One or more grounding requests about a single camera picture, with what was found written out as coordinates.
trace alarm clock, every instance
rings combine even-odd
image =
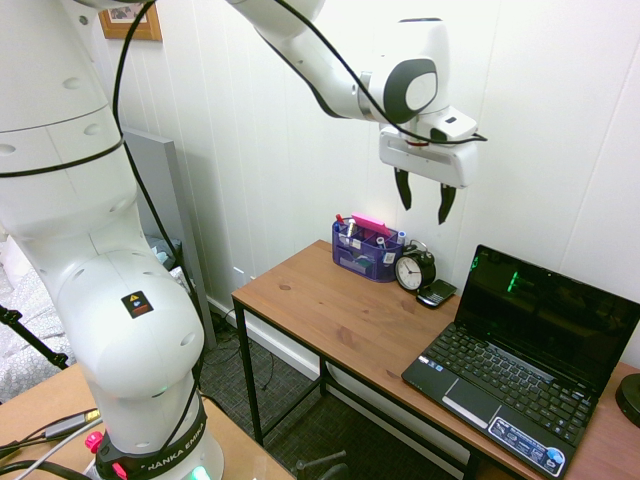
[[[415,243],[420,243],[424,250],[419,249]],[[411,240],[411,243],[402,249],[402,255],[396,262],[398,283],[408,292],[416,292],[421,287],[431,284],[435,278],[436,259],[424,243]]]

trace blue pen holder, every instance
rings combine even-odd
[[[396,279],[396,261],[402,253],[397,242],[398,232],[383,235],[357,225],[349,233],[349,219],[345,223],[333,223],[333,261],[358,275],[374,282],[393,282]],[[378,238],[384,243],[378,244]]]

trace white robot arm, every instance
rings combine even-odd
[[[477,125],[449,104],[449,43],[437,18],[407,19],[389,32],[386,51],[359,73],[340,59],[311,23],[324,0],[227,0],[309,85],[330,116],[390,124],[380,132],[380,159],[395,167],[405,208],[408,173],[442,184],[440,223],[477,170]]]
[[[0,2],[3,67],[10,72],[0,76],[0,221],[47,287],[102,413],[102,477],[204,472],[218,479],[222,453],[204,427],[191,374],[203,330],[188,295],[146,244],[121,133],[77,34],[98,10],[130,2],[76,1],[82,5]],[[460,187],[470,181],[474,144],[446,144],[469,140],[476,126],[448,103],[442,22],[401,22],[398,44],[354,79],[281,0],[227,1],[305,79],[327,113],[399,127],[381,132],[381,156],[397,172]],[[323,1],[291,3],[313,20]],[[80,10],[93,18],[70,19]]]

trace laptop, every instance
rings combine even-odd
[[[410,385],[547,478],[562,478],[640,305],[480,245],[455,321]]]

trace white paneled wall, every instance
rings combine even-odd
[[[327,117],[224,0],[159,0],[164,41],[134,42],[122,120],[176,142],[206,289],[231,306],[233,267],[259,275],[334,215],[378,216],[428,243],[462,287],[478,243],[640,302],[640,2],[327,0],[318,26],[355,67],[385,23],[440,17],[452,103],[479,121],[478,181],[437,224],[439,186],[412,176],[405,212],[374,124]],[[94,31],[109,93],[121,41]],[[640,366],[640,336],[624,359]]]

